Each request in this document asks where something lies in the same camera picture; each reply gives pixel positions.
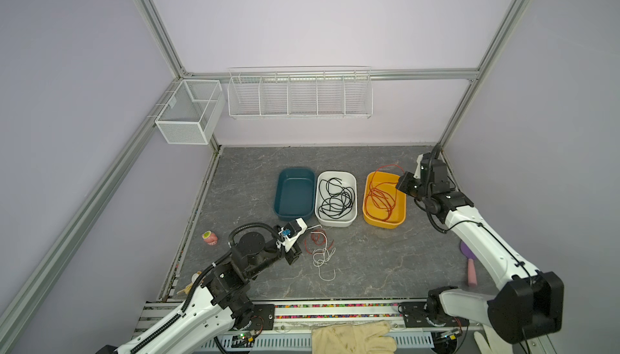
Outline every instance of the blue bin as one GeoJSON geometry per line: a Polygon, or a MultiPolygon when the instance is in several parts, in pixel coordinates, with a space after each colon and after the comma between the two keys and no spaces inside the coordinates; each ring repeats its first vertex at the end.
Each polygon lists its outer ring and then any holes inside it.
{"type": "Polygon", "coordinates": [[[316,178],[311,169],[291,167],[280,172],[275,192],[274,211],[283,221],[303,218],[314,214],[316,178]]]}

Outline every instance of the pink figurine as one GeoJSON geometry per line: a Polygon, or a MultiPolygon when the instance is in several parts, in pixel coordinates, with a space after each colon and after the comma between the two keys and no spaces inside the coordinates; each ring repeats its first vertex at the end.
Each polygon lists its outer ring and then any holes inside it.
{"type": "Polygon", "coordinates": [[[218,236],[215,235],[215,233],[211,231],[208,231],[205,234],[203,234],[202,239],[205,240],[205,242],[211,246],[218,243],[218,236]]]}

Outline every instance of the pink handle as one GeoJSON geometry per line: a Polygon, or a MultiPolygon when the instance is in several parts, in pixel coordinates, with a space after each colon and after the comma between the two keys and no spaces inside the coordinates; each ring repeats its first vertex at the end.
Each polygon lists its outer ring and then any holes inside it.
{"type": "Polygon", "coordinates": [[[474,260],[467,259],[467,282],[469,286],[477,286],[478,280],[476,279],[476,267],[474,266],[474,260]]]}

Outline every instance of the white wall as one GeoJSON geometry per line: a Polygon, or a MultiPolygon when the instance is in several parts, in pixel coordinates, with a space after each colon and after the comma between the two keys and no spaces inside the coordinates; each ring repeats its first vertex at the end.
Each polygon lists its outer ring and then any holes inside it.
{"type": "Polygon", "coordinates": [[[154,0],[190,72],[476,67],[511,0],[154,0]]]}
{"type": "MultiPolygon", "coordinates": [[[[172,78],[132,0],[0,0],[0,19],[3,312],[172,78]]],[[[148,144],[15,352],[92,353],[128,337],[208,157],[148,144]]]]}
{"type": "Polygon", "coordinates": [[[447,147],[464,192],[565,284],[558,353],[617,352],[620,0],[533,0],[447,147]]]}
{"type": "Polygon", "coordinates": [[[234,120],[224,109],[220,144],[412,143],[439,140],[468,81],[375,81],[371,118],[234,120]]]}

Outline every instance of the white wire basket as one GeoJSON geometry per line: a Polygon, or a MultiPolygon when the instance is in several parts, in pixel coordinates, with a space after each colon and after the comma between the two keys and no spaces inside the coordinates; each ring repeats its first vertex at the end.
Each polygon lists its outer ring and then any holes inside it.
{"type": "Polygon", "coordinates": [[[368,118],[370,70],[231,74],[228,112],[233,118],[368,118]]]}
{"type": "Polygon", "coordinates": [[[169,144],[209,144],[225,103],[219,80],[183,79],[155,124],[169,144]]]}

